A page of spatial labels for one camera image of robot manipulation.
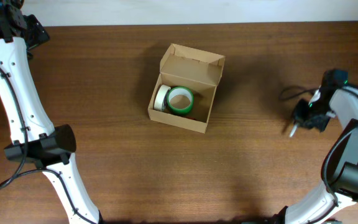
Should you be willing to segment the black white marker pen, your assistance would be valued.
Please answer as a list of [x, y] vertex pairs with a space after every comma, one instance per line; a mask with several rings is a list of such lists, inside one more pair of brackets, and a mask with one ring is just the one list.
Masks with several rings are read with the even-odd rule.
[[294, 136], [297, 129], [298, 129], [298, 124], [294, 124], [292, 130], [289, 133], [290, 138], [292, 138]]

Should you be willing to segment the brown cardboard box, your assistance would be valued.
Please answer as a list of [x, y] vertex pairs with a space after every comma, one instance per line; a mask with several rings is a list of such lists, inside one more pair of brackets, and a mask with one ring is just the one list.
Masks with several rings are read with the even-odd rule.
[[[171, 44], [160, 61], [160, 74], [148, 106], [149, 118], [205, 133], [224, 62], [223, 55]], [[173, 114], [167, 105], [167, 96], [165, 110], [154, 110], [155, 96], [161, 85], [170, 86], [171, 89], [177, 86], [190, 89], [194, 96], [192, 110], [183, 116]]]

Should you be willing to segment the green tape roll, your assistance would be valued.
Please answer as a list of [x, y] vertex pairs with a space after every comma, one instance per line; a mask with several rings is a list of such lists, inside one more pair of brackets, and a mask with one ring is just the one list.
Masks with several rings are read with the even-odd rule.
[[193, 103], [193, 93], [186, 87], [177, 86], [168, 92], [167, 105], [173, 114], [187, 115], [192, 110]]

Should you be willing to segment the cream masking tape roll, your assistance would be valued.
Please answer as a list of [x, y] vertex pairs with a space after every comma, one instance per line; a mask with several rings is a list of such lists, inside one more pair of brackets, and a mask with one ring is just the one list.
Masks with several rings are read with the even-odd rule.
[[166, 108], [166, 96], [171, 90], [170, 86], [161, 85], [155, 96], [154, 110], [164, 111]]

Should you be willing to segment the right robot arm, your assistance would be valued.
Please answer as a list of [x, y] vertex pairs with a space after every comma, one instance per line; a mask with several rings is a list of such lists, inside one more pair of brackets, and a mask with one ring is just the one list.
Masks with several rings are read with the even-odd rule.
[[302, 88], [300, 93], [309, 93], [311, 99], [296, 104], [293, 131], [323, 132], [337, 118], [342, 133], [323, 161], [318, 186], [300, 202], [282, 208], [270, 223], [328, 223], [335, 213], [358, 203], [358, 86], [349, 82], [347, 71], [331, 69], [318, 88]]

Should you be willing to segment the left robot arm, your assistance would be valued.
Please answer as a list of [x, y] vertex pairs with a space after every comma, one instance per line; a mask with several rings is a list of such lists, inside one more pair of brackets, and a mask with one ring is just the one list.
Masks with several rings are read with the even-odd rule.
[[54, 126], [37, 93], [30, 50], [50, 37], [34, 15], [23, 15], [23, 1], [0, 1], [0, 98], [9, 122], [6, 158], [18, 162], [0, 190], [14, 180], [42, 173], [54, 187], [70, 223], [103, 223], [76, 165], [76, 140], [68, 124]]

